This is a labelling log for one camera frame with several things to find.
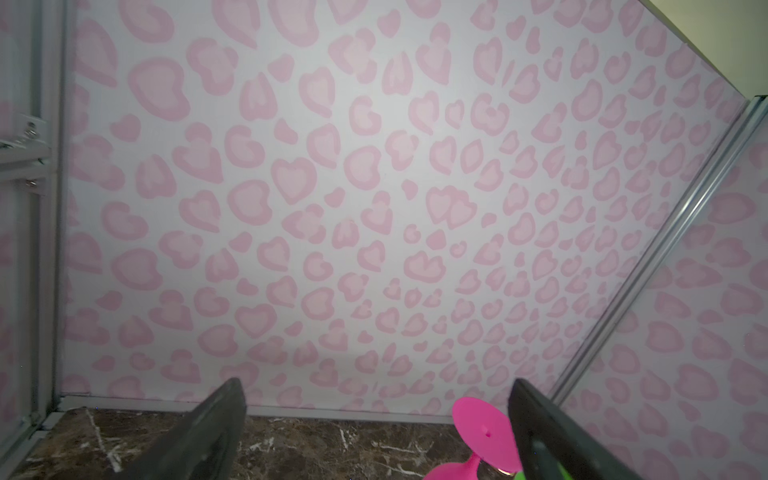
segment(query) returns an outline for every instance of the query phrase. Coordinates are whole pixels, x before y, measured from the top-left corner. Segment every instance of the pink leopard print wall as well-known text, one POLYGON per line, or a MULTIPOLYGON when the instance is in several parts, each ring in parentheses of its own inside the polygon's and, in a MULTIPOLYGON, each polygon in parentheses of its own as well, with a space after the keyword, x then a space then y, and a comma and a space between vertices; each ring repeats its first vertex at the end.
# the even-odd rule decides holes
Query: pink leopard print wall
POLYGON ((568 400, 645 478, 768 472, 764 124, 568 400))
POLYGON ((547 389, 743 100, 635 0, 81 6, 69 393, 547 389))

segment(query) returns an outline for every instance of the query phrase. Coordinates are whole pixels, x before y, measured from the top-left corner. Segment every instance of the ceiling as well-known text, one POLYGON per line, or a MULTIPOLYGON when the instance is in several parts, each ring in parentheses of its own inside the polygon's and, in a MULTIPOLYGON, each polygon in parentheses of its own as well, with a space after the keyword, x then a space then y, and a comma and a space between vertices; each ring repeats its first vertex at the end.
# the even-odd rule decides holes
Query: ceiling
POLYGON ((745 97, 768 94, 766 0, 641 1, 745 97))

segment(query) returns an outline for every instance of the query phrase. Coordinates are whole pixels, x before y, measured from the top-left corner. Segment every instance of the pink rubber toy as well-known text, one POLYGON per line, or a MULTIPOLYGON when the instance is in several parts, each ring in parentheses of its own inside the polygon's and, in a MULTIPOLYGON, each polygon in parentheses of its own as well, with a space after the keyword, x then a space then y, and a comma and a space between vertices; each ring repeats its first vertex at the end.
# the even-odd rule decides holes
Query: pink rubber toy
POLYGON ((472 455, 464 463, 438 465, 424 480, 477 480, 480 460, 507 474, 522 472, 512 425, 496 407, 472 397, 458 399, 453 422, 472 455))

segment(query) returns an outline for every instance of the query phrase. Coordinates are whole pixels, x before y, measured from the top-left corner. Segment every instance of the screw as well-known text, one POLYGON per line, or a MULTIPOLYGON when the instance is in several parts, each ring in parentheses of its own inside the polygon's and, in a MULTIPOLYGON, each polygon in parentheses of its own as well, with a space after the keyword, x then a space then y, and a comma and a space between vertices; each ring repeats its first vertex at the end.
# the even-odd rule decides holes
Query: screw
POLYGON ((24 129, 24 135, 29 140, 34 140, 38 137, 38 131, 36 130, 36 126, 33 122, 28 122, 26 129, 24 129))

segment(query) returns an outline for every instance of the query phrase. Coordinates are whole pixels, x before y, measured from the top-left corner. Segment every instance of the brown marble surface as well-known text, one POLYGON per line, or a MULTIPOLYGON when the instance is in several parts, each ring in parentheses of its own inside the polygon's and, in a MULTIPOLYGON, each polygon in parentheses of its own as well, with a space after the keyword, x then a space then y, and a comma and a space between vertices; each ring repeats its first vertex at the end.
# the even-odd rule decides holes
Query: brown marble surface
MULTIPOLYGON (((181 417, 177 413, 67 412, 13 480, 106 478, 181 417)), ((453 425, 247 417, 231 478, 243 480, 421 478, 469 448, 453 425)), ((509 478, 482 463, 479 480, 509 478)))

